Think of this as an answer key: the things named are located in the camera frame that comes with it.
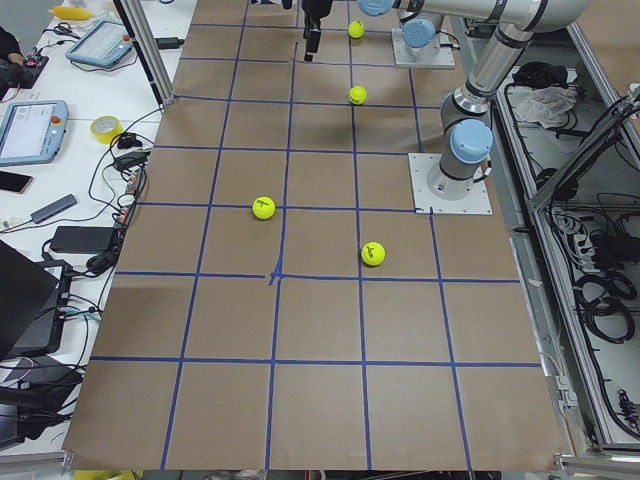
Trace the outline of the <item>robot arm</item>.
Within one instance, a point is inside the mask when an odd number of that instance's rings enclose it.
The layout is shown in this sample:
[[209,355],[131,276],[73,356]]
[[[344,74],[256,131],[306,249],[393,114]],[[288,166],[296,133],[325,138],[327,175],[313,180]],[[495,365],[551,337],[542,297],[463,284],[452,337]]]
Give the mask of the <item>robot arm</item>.
[[399,17],[405,50],[415,56],[439,36],[444,16],[426,12],[402,12]]
[[458,201],[474,184],[479,165],[493,145],[485,115],[497,88],[536,33],[562,29],[577,20],[588,1],[360,1],[368,16],[391,9],[474,19],[497,20],[498,26],[485,46],[466,83],[445,97],[440,109],[444,150],[439,163],[426,175],[429,190],[437,197]]

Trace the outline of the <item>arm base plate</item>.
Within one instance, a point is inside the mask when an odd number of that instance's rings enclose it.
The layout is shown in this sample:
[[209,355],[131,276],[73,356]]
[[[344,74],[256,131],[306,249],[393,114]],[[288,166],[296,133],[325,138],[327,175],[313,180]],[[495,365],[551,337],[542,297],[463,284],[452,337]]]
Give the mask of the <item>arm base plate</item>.
[[400,28],[391,30],[394,61],[396,67],[453,69],[455,60],[448,37],[439,33],[428,45],[421,48],[408,46]]
[[408,155],[414,210],[418,214],[491,215],[481,168],[467,180],[453,180],[440,169],[440,154]]

